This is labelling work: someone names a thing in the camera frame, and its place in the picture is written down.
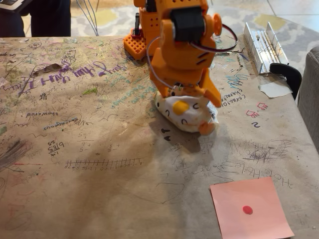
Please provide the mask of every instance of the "pink sticky note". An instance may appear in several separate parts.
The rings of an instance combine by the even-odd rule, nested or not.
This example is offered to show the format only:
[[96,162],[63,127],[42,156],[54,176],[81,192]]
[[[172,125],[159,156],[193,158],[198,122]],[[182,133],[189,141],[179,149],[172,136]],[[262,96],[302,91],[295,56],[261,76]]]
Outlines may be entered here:
[[[294,236],[272,179],[211,185],[223,239],[282,239]],[[252,213],[245,213],[248,206]]]

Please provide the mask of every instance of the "brown paper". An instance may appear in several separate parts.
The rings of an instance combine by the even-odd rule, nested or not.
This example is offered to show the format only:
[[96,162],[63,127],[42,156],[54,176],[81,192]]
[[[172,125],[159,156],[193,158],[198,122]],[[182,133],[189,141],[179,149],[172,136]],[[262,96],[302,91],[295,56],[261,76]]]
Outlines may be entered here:
[[266,176],[296,238],[315,238],[318,154],[291,95],[259,91],[240,40],[211,66],[223,107],[210,136],[157,111],[120,37],[1,43],[0,238],[220,239],[209,185]]

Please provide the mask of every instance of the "wire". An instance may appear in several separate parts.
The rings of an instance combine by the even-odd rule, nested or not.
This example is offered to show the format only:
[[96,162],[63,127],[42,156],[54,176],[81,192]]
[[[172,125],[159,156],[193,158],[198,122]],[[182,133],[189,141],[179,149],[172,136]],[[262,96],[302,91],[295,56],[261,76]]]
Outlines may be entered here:
[[92,23],[93,23],[93,26],[95,26],[96,36],[98,36],[98,35],[99,35],[99,33],[98,33],[97,25],[96,25],[96,17],[95,17],[95,13],[94,13],[94,10],[93,10],[93,8],[92,8],[91,2],[90,2],[90,0],[88,0],[89,4],[90,4],[90,6],[91,6],[91,10],[92,10],[93,15],[94,15],[95,25],[94,25],[94,21],[93,21],[93,19],[92,19],[92,17],[91,17],[90,11],[89,11],[89,9],[88,9],[88,6],[86,5],[86,1],[85,1],[85,0],[83,0],[83,2],[84,2],[84,4],[85,4],[85,7],[86,7],[86,9],[87,9],[88,13],[89,13],[89,16],[90,16],[90,18],[91,18],[91,21],[92,21]]
[[195,42],[191,42],[190,44],[193,47],[195,47],[199,50],[202,50],[202,51],[206,51],[206,52],[227,52],[227,51],[230,51],[236,47],[236,45],[238,43],[238,38],[237,38],[236,34],[234,33],[234,31],[229,26],[226,26],[225,24],[223,24],[223,28],[226,28],[228,31],[230,31],[230,33],[233,35],[233,37],[235,39],[235,45],[233,45],[232,47],[229,47],[226,49],[216,49],[216,48],[211,48],[211,47],[207,47],[207,46],[202,46],[202,45],[195,43]]
[[83,8],[81,7],[81,5],[80,5],[80,3],[79,3],[79,0],[76,0],[76,2],[78,3],[78,5],[79,5],[80,9],[82,10],[83,14],[85,15],[86,19],[89,21],[89,23],[90,23],[90,25],[91,25],[91,27],[92,27],[92,29],[93,29],[93,31],[94,31],[94,34],[95,34],[96,36],[98,36],[98,35],[99,35],[99,33],[98,33],[98,28],[97,28],[96,25],[94,25],[93,19],[92,19],[92,17],[91,17],[91,14],[90,14],[90,12],[89,12],[89,9],[88,9],[88,7],[87,7],[87,5],[86,5],[86,3],[85,3],[85,0],[83,0],[83,2],[84,2],[84,4],[85,4],[85,6],[86,6],[86,9],[87,9],[89,15],[90,15],[90,18],[91,18],[91,20],[92,20],[92,23],[90,22],[90,20],[89,20],[89,18],[87,17],[85,11],[84,11]]
[[98,34],[98,36],[99,36],[99,33],[98,33],[98,25],[97,25],[97,23],[96,23],[95,13],[94,13],[94,10],[93,10],[93,8],[92,8],[92,5],[91,5],[90,0],[88,0],[88,2],[89,2],[89,4],[90,4],[91,10],[92,10],[93,15],[94,15],[96,33],[97,33],[97,34]]
[[159,82],[161,82],[162,84],[166,85],[167,87],[173,89],[172,86],[170,86],[168,83],[166,83],[165,81],[161,80],[161,79],[158,77],[158,75],[155,73],[154,68],[153,68],[153,66],[152,66],[152,64],[151,64],[151,59],[150,59],[150,55],[149,55],[150,45],[153,43],[153,41],[155,41],[155,40],[158,39],[158,38],[159,38],[159,36],[156,37],[156,38],[154,38],[154,39],[148,44],[148,46],[147,46],[147,48],[146,48],[146,56],[148,57],[148,62],[149,62],[149,65],[150,65],[150,69],[151,69],[151,71],[153,72],[153,74],[154,74],[154,76],[156,77],[156,79],[157,79]]

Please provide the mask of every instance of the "gray chair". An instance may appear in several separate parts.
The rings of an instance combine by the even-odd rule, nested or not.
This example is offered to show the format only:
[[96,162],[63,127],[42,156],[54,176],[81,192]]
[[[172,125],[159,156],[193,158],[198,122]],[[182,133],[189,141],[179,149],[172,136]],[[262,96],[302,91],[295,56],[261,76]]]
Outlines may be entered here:
[[306,67],[299,89],[298,108],[319,152],[319,46],[306,56]]

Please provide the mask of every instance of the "black cable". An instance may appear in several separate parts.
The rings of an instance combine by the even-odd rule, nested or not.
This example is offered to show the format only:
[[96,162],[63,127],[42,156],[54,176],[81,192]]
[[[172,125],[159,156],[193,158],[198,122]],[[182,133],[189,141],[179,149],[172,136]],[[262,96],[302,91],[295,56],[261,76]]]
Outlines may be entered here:
[[229,47],[229,48],[226,48],[226,49],[216,49],[216,48],[211,48],[211,47],[207,47],[207,46],[202,46],[199,43],[195,43],[195,42],[191,42],[190,44],[193,47],[195,47],[195,48],[197,48],[199,50],[207,51],[207,52],[213,52],[213,53],[214,52],[220,52],[220,53],[221,52],[227,52],[227,51],[230,51],[230,50],[234,49],[236,47],[237,43],[238,43],[238,38],[237,38],[236,34],[234,33],[234,31],[229,26],[226,26],[225,24],[223,24],[222,26],[223,26],[223,28],[226,28],[233,35],[233,37],[234,37],[234,39],[236,41],[235,45],[233,45],[232,47]]

